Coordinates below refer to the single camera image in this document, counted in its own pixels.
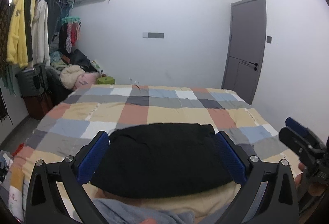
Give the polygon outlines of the person's right hand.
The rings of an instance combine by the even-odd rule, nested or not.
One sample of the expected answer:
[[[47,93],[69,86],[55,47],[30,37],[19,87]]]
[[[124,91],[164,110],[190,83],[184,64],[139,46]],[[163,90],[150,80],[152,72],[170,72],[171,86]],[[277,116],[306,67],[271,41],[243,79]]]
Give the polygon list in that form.
[[[304,171],[306,169],[306,166],[303,163],[300,162],[298,164],[298,169],[301,172],[294,179],[296,188],[299,188],[299,187],[301,187],[301,185],[307,183],[306,177],[304,176]],[[326,188],[327,188],[327,186],[325,184],[320,184],[320,183],[317,183],[317,182],[310,183],[308,185],[308,193],[311,196],[319,197],[325,192]]]

